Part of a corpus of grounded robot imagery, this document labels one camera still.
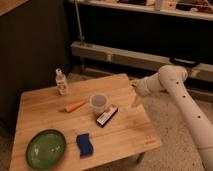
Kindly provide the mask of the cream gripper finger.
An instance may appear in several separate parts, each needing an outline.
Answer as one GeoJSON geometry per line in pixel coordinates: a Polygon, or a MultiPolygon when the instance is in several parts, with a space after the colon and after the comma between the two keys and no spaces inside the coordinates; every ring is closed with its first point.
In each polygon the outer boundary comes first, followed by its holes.
{"type": "Polygon", "coordinates": [[[131,84],[131,86],[133,86],[133,87],[137,87],[138,82],[139,82],[138,79],[130,80],[130,84],[131,84]]]}
{"type": "Polygon", "coordinates": [[[139,95],[136,95],[134,100],[133,100],[133,102],[132,102],[132,104],[131,104],[131,106],[133,108],[138,107],[141,104],[141,101],[142,101],[141,97],[139,95]]]}

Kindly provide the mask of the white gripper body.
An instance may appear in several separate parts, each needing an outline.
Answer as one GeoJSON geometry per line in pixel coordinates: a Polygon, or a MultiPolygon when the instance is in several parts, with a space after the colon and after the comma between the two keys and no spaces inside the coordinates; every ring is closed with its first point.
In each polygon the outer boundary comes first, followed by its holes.
{"type": "Polygon", "coordinates": [[[164,87],[161,85],[157,73],[140,79],[135,88],[136,92],[140,96],[147,96],[152,93],[162,91],[163,89],[164,87]]]}

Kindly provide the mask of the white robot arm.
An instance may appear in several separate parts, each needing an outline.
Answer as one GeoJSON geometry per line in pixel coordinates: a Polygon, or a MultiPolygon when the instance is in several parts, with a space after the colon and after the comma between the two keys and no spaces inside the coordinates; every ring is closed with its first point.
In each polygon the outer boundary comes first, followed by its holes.
{"type": "Polygon", "coordinates": [[[184,81],[188,77],[182,66],[165,65],[151,75],[133,82],[135,92],[144,97],[167,91],[183,114],[206,171],[213,171],[213,123],[188,93],[184,81]]]}

